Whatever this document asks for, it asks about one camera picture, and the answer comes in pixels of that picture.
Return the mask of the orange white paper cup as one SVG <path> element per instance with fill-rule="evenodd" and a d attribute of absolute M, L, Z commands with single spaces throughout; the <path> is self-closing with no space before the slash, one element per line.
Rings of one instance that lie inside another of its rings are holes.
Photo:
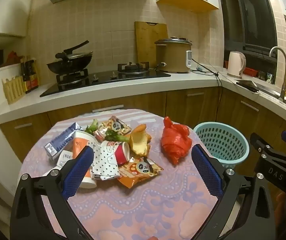
<path fill-rule="evenodd" d="M 94 189 L 97 186 L 95 179 L 91 175 L 90 161 L 93 161 L 96 152 L 99 150 L 99 143 L 93 135 L 84 131 L 75 131 L 72 153 L 73 158 L 77 158 L 81 155 L 80 164 L 87 168 L 87 171 L 82 179 L 80 187 L 82 189 Z"/>

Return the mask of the red plastic bag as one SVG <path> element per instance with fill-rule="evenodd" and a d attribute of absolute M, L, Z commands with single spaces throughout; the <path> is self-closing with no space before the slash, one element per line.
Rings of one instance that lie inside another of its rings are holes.
<path fill-rule="evenodd" d="M 175 124 L 166 116 L 163 120 L 164 128 L 161 137 L 161 148 L 172 165 L 178 165 L 186 157 L 191 146 L 189 128 L 186 125 Z"/>

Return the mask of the green vegetable stalk pale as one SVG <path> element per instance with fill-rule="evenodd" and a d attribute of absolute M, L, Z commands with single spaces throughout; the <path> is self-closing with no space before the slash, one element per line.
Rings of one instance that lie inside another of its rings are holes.
<path fill-rule="evenodd" d="M 84 130 L 86 133 L 89 133 L 91 135 L 94 135 L 94 132 L 99 129 L 99 121 L 97 119 L 94 119 L 90 126 L 87 126 Z"/>

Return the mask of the red white paper cup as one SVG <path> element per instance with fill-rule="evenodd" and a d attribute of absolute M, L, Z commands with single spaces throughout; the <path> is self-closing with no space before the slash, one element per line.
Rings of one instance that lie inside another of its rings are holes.
<path fill-rule="evenodd" d="M 130 159 L 130 147 L 127 142 L 106 141 L 106 154 L 109 164 L 121 166 Z"/>

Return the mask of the green vegetable stalk leafy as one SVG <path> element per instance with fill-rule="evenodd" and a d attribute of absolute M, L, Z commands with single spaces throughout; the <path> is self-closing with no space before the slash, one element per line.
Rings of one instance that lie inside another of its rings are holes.
<path fill-rule="evenodd" d="M 114 142 L 129 142 L 130 138 L 129 136 L 121 135 L 112 129 L 108 129 L 105 133 L 104 140 Z"/>

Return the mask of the dark kitchen window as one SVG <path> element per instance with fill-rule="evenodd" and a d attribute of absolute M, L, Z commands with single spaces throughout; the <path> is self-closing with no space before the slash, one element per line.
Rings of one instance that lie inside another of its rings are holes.
<path fill-rule="evenodd" d="M 247 68 L 276 76 L 277 45 L 275 18 L 269 0 L 221 0 L 224 22 L 224 60 L 231 51 L 246 57 Z"/>

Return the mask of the small white carton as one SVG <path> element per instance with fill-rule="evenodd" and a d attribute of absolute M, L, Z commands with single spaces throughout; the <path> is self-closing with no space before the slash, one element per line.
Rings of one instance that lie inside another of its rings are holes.
<path fill-rule="evenodd" d="M 59 155 L 56 168 L 60 170 L 66 164 L 66 162 L 71 159 L 73 159 L 73 153 L 67 150 L 63 150 Z"/>

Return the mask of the light blue plastic basket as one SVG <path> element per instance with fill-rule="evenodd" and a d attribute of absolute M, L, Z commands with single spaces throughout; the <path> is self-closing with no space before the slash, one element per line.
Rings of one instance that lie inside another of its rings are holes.
<path fill-rule="evenodd" d="M 235 168 L 249 155 L 247 139 L 232 126 L 221 122 L 203 122 L 196 125 L 193 131 L 223 167 Z"/>

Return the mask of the pink floral tablecloth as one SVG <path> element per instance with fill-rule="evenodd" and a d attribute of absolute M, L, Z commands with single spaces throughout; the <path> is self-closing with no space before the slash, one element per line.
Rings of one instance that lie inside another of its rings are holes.
<path fill-rule="evenodd" d="M 147 126 L 151 136 L 149 157 L 162 167 L 158 176 L 141 181 L 131 189 L 118 180 L 98 181 L 94 189 L 79 189 L 69 204 L 94 239 L 190 239 L 217 202 L 210 195 L 192 159 L 187 156 L 173 166 L 160 147 L 163 118 L 139 109 L 119 109 L 88 113 L 56 122 L 31 148 L 20 172 L 33 177 L 44 175 L 54 166 L 45 145 L 67 127 L 86 127 L 94 119 L 116 116 L 132 128 Z"/>

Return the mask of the orange snack bag front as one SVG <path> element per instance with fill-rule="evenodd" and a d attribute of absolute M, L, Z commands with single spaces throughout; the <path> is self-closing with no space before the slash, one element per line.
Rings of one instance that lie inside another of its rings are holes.
<path fill-rule="evenodd" d="M 129 162 L 119 167 L 120 177 L 118 181 L 128 189 L 131 189 L 137 183 L 149 180 L 162 171 L 163 168 L 151 159 L 131 157 Z"/>

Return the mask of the orange snack bag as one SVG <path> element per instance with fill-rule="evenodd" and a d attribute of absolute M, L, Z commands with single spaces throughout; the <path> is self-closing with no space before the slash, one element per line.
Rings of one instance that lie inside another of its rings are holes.
<path fill-rule="evenodd" d="M 151 159 L 131 157 L 129 162 L 119 167 L 120 177 L 118 181 L 128 189 L 131 189 L 137 183 L 149 180 L 162 171 L 163 168 Z"/>
<path fill-rule="evenodd" d="M 112 116 L 108 120 L 103 121 L 99 124 L 99 129 L 94 132 L 94 137 L 99 142 L 105 141 L 104 137 L 108 129 L 112 129 L 121 135 L 129 136 L 129 137 L 132 131 L 132 129 L 127 124 L 125 124 L 123 121 L 121 121 L 116 116 Z"/>

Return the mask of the orange snack bag back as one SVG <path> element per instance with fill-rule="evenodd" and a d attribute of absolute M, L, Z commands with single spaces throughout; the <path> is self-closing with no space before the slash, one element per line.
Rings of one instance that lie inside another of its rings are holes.
<path fill-rule="evenodd" d="M 121 135 L 129 136 L 129 137 L 132 131 L 132 129 L 127 124 L 125 124 L 123 121 L 121 121 L 116 116 L 112 116 L 108 120 L 103 121 L 99 124 L 99 129 L 94 132 L 94 137 L 99 142 L 105 141 L 104 137 L 108 129 L 112 129 Z"/>

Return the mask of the wooden base cabinets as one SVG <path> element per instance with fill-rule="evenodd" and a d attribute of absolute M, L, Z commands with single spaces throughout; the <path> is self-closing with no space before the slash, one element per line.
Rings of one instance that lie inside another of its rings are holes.
<path fill-rule="evenodd" d="M 238 86 L 180 89 L 102 99 L 102 93 L 40 97 L 34 91 L 0 112 L 0 129 L 19 160 L 57 122 L 106 109 L 140 109 L 194 127 L 204 121 L 219 121 L 249 137 L 255 132 L 278 150 L 286 152 L 280 140 L 286 131 L 286 105 L 253 94 Z"/>

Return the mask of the orange pomelo peel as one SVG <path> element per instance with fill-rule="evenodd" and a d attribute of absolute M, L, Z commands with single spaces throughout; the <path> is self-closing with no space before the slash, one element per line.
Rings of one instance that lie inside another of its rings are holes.
<path fill-rule="evenodd" d="M 146 124 L 133 129 L 129 137 L 131 150 L 140 157 L 147 157 L 150 151 L 151 136 L 146 132 Z"/>

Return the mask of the red container on counter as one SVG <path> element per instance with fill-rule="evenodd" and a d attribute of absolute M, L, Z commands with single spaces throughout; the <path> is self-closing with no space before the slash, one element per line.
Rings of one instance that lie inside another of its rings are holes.
<path fill-rule="evenodd" d="M 251 69 L 251 68 L 245 68 L 243 71 L 244 75 L 250 76 L 250 77 L 256 77 L 257 76 L 258 71 L 255 69 Z"/>

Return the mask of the white electric kettle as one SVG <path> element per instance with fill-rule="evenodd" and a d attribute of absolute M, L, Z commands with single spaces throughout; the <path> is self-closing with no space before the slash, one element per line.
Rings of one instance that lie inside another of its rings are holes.
<path fill-rule="evenodd" d="M 228 58 L 227 74 L 229 76 L 242 78 L 246 68 L 246 57 L 239 51 L 231 51 Z"/>

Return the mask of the beige utensil basket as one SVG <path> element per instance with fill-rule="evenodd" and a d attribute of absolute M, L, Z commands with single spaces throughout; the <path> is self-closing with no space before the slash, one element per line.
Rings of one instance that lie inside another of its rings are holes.
<path fill-rule="evenodd" d="M 25 96 L 22 76 L 15 76 L 11 79 L 2 79 L 2 84 L 5 98 L 9 105 Z"/>

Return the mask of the dark sauce bottles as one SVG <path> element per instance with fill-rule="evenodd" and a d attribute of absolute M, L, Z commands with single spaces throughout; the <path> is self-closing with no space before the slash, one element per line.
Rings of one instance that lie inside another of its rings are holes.
<path fill-rule="evenodd" d="M 23 89 L 26 94 L 39 87 L 38 75 L 35 68 L 35 59 L 20 59 L 20 71 L 23 78 Z"/>

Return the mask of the black wok with lid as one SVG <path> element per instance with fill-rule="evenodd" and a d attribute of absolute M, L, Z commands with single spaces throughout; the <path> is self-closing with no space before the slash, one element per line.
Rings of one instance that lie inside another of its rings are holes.
<path fill-rule="evenodd" d="M 86 40 L 81 44 L 63 50 L 61 53 L 57 53 L 55 55 L 56 61 L 47 64 L 48 69 L 57 75 L 80 72 L 91 62 L 93 52 L 73 53 L 73 51 L 88 43 L 89 41 Z"/>

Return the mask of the black gas stove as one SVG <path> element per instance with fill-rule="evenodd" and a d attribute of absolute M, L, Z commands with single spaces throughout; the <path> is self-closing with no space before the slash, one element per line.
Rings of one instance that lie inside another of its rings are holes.
<path fill-rule="evenodd" d="M 84 69 L 80 72 L 58 75 L 56 77 L 57 83 L 40 94 L 40 97 L 105 83 L 158 77 L 170 77 L 170 74 L 151 69 L 148 62 L 121 63 L 118 64 L 117 70 L 93 74 L 89 74 L 88 70 Z"/>

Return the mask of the brown rice cooker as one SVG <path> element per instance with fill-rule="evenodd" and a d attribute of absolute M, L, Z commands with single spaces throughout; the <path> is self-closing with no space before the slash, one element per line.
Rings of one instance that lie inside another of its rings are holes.
<path fill-rule="evenodd" d="M 188 73 L 192 66 L 192 42 L 187 38 L 164 38 L 154 42 L 156 68 L 167 73 Z"/>

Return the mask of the wooden cutting board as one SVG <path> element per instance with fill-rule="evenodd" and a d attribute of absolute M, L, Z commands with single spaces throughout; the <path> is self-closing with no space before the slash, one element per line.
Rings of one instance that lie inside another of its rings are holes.
<path fill-rule="evenodd" d="M 168 38 L 167 25 L 163 23 L 135 21 L 134 28 L 138 61 L 140 63 L 149 62 L 149 67 L 155 68 L 155 42 Z"/>

